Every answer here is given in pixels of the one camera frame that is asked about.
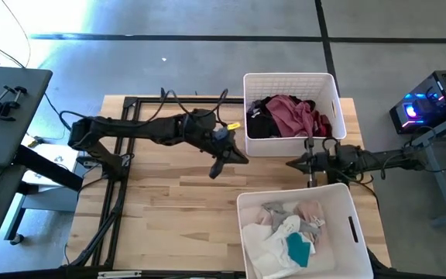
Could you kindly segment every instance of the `concrete floor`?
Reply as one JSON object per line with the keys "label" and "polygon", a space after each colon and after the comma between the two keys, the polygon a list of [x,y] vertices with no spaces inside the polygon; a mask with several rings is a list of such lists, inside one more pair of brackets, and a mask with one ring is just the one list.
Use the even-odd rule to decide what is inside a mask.
{"label": "concrete floor", "polygon": [[[30,33],[320,34],[313,0],[6,1]],[[446,38],[443,0],[322,2],[330,36]],[[0,47],[26,61],[26,42],[1,3],[0,15]],[[55,106],[90,115],[100,110],[106,94],[156,94],[163,86],[178,94],[216,95],[229,88],[230,94],[242,95],[242,76],[248,72],[326,71],[321,43],[31,40],[30,44],[29,67],[54,72],[47,93]],[[446,69],[446,44],[333,43],[331,49],[340,94],[355,99],[366,148],[398,148],[406,138],[396,135],[387,112],[430,72]],[[14,66],[1,55],[0,61],[2,66]],[[29,132],[61,137],[62,126],[45,101]],[[446,143],[436,146],[441,165],[446,166]],[[374,175],[393,266],[446,275],[446,227],[434,229],[429,224],[446,213],[434,177],[406,170],[389,170],[385,181]],[[71,214],[28,211],[19,230],[28,241],[19,246],[2,241],[6,220],[0,233],[0,272],[59,266],[71,220]]]}

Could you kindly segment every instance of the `wooden table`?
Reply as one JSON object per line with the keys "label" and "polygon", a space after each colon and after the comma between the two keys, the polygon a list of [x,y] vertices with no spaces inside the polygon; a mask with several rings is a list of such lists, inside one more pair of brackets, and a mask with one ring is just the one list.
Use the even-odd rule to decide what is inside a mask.
{"label": "wooden table", "polygon": [[[122,95],[105,96],[101,115],[120,118]],[[143,104],[141,119],[148,119],[159,104]],[[186,104],[187,109],[212,109],[213,104]],[[341,98],[347,137],[344,144],[362,146],[354,101]],[[178,105],[166,104],[159,117],[181,113]],[[242,105],[222,105],[221,118],[243,124]],[[101,140],[113,150],[114,138]],[[235,141],[245,152],[244,130]],[[181,143],[167,147],[138,139],[123,209],[116,250],[115,269],[137,270],[244,270],[235,201],[239,194],[303,188],[307,178],[287,167],[290,158],[249,157],[247,165],[225,165],[214,180],[208,177],[214,163],[207,153]],[[93,170],[88,183],[100,175]],[[98,229],[106,182],[81,192],[68,240],[71,260],[86,247]],[[369,248],[389,266],[382,223],[376,200],[364,188],[353,184],[351,193]],[[105,238],[101,262],[107,254]]]}

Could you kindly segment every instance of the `black cloth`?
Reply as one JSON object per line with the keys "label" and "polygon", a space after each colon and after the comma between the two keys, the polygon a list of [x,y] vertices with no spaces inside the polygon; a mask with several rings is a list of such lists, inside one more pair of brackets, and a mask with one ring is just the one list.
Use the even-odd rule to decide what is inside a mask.
{"label": "black cloth", "polygon": [[247,113],[247,136],[251,139],[281,137],[280,130],[271,115]]}

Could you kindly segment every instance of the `white plastic basket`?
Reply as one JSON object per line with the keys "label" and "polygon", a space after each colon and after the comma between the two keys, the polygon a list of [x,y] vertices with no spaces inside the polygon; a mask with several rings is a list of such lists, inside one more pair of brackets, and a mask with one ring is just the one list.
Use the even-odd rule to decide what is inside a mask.
{"label": "white plastic basket", "polygon": [[[244,76],[244,114],[252,102],[274,95],[293,95],[301,100],[316,102],[316,109],[331,123],[332,136],[343,140],[347,136],[341,113],[335,80],[330,74],[261,73]],[[251,139],[245,128],[245,151],[251,157],[298,157],[305,152],[305,137]],[[321,151],[323,137],[314,137],[314,152]],[[334,142],[327,141],[329,148]]]}
{"label": "white plastic basket", "polygon": [[291,203],[312,200],[321,204],[330,245],[327,251],[317,251],[317,254],[309,259],[309,267],[288,278],[362,279],[373,277],[350,191],[345,184],[337,183],[317,188],[244,193],[238,196],[238,224],[247,279],[258,279],[245,251],[242,235],[243,226],[256,221],[258,211],[253,209],[267,202]]}

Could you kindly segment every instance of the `yellow label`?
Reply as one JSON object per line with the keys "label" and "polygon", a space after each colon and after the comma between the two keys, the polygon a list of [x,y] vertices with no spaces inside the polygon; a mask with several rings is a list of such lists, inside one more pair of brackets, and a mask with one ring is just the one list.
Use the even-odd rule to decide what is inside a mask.
{"label": "yellow label", "polygon": [[232,124],[228,125],[226,127],[226,129],[228,129],[228,131],[230,131],[230,130],[233,130],[233,129],[237,129],[239,127],[240,127],[240,123],[239,122],[235,122],[235,123],[232,123]]}

